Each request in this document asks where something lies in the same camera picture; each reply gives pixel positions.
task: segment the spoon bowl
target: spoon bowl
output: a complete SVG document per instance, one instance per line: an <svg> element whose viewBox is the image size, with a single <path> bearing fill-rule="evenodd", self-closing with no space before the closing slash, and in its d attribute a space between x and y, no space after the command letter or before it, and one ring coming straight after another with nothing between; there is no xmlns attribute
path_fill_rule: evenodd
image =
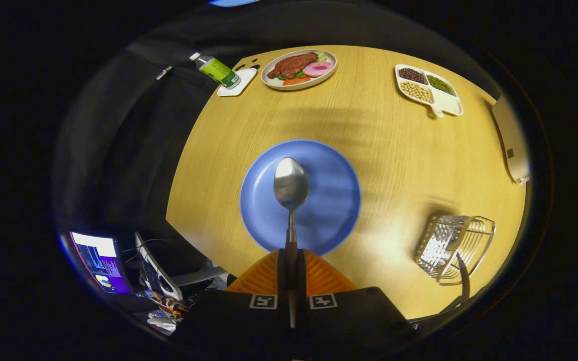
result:
<svg viewBox="0 0 578 361"><path fill-rule="evenodd" d="M275 169L273 194L282 207L289 210L290 224L294 226L294 213L309 195L309 179L305 170L294 158L283 158Z"/></svg>

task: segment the meat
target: meat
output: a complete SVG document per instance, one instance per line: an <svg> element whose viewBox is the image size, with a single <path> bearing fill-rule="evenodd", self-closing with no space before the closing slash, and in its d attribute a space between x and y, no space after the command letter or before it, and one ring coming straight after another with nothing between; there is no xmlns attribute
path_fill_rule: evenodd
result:
<svg viewBox="0 0 578 361"><path fill-rule="evenodd" d="M297 73L300 73L305 66L317 59L318 55L314 52L284 58L276 63L275 68L271 70L267 76L269 78L275 78L278 75L282 75L287 79L291 79L296 76Z"/></svg>

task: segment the lettuce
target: lettuce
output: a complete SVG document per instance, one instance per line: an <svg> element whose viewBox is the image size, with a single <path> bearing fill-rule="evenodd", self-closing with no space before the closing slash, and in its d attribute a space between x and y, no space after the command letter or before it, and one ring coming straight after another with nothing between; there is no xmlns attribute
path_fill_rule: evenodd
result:
<svg viewBox="0 0 578 361"><path fill-rule="evenodd" d="M307 74L303 73L302 71L300 71L300 73L297 73L296 76L294 76L294 78L304 78L305 76L307 76ZM278 75L278 79L280 80L289 80L287 78L285 78L282 75Z"/></svg>
<svg viewBox="0 0 578 361"><path fill-rule="evenodd" d="M320 63L327 61L327 55L324 51L316 51L316 55L318 55L318 60L316 60L316 62Z"/></svg>

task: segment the white coaster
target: white coaster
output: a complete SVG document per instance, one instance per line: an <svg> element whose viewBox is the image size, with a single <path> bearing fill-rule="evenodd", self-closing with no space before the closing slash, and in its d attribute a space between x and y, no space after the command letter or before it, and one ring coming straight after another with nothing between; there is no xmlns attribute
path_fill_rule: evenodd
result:
<svg viewBox="0 0 578 361"><path fill-rule="evenodd" d="M236 74L240 77L240 84L238 84L233 89L227 89L220 85L220 89L218 89L218 96L236 96L240 95L240 93L247 87L247 85L251 82L251 79L257 73L256 68L249 68L249 69L242 69L236 71Z"/></svg>

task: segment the blue plate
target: blue plate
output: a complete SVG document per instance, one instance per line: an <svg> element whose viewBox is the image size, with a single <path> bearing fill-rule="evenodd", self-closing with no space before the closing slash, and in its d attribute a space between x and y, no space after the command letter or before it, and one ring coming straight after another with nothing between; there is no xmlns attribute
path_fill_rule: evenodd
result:
<svg viewBox="0 0 578 361"><path fill-rule="evenodd" d="M296 210L298 248L323 255L338 247L360 215L360 183L351 164L327 144L293 140L271 147L255 160L240 190L240 215L251 237L267 251L284 248L289 210L273 195L280 160L291 157L305 169L309 197Z"/></svg>

